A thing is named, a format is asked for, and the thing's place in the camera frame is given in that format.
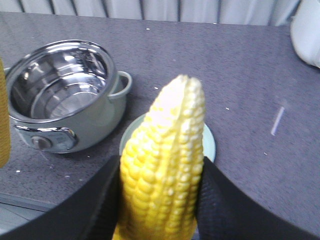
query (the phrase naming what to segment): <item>stainless steel pot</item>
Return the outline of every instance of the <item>stainless steel pot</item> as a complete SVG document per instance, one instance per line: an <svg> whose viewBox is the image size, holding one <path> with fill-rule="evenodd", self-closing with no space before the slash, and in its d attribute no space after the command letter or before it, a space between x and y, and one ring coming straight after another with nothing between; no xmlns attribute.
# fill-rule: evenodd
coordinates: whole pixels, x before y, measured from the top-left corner
<svg viewBox="0 0 320 240"><path fill-rule="evenodd" d="M121 120L132 86L106 50L84 40L41 47L6 79L15 129L29 146L52 153L76 152L105 138Z"/></svg>

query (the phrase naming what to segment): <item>countertop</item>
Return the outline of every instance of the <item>countertop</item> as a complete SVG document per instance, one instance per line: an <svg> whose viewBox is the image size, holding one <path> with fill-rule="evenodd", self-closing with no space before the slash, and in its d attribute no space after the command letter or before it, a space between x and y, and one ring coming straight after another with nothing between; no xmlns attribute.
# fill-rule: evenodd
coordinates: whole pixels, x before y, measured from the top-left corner
<svg viewBox="0 0 320 240"><path fill-rule="evenodd" d="M61 203L118 154L126 127L183 73L202 81L217 167L258 204L320 236L320 71L295 54L288 26L8 12L0 22L5 67L45 44L83 39L133 77L122 121L89 149L41 152L12 129L0 193Z"/></svg>

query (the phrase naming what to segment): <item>pot handle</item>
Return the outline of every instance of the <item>pot handle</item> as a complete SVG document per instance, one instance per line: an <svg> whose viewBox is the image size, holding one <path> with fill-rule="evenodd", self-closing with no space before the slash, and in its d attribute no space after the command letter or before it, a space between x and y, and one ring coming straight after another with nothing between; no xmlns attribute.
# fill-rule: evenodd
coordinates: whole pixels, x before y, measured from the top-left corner
<svg viewBox="0 0 320 240"><path fill-rule="evenodd" d="M118 91L116 93L110 94L108 96L108 98L110 100L122 98L123 96L128 94L128 92L131 90L131 87L132 87L132 77L131 77L131 75L129 73L127 73L125 71L118 71L118 74L119 74L119 76L127 78L128 79L128 83L126 84L126 86L121 91Z"/></svg>

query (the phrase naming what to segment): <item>light green plate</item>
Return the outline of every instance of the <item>light green plate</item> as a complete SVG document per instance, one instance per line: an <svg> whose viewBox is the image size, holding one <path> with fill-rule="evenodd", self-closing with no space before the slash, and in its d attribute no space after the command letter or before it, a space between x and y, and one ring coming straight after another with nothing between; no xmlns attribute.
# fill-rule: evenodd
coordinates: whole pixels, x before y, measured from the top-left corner
<svg viewBox="0 0 320 240"><path fill-rule="evenodd" d="M122 151L125 148L127 141L130 139L134 130L137 127L139 127L140 124L144 121L144 117L145 117L145 114L136 118L124 131L124 134L122 135L122 138L120 141L119 155L122 155ZM215 143L214 136L212 135L209 127L206 124L204 125L204 128L203 128L202 144L203 144L203 155L207 156L208 159L214 162L216 157L216 143Z"/></svg>

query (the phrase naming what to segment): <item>yellow corn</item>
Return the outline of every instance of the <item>yellow corn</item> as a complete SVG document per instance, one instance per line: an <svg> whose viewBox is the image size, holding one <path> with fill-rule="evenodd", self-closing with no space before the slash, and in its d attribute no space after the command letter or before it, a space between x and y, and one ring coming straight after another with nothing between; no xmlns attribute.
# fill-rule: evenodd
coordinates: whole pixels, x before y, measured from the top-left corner
<svg viewBox="0 0 320 240"><path fill-rule="evenodd" d="M165 86L120 160L121 199L113 240L190 240L203 169L205 97L196 78Z"/></svg>
<svg viewBox="0 0 320 240"><path fill-rule="evenodd" d="M9 160L10 147L6 76L2 61L0 60L0 168L2 168Z"/></svg>

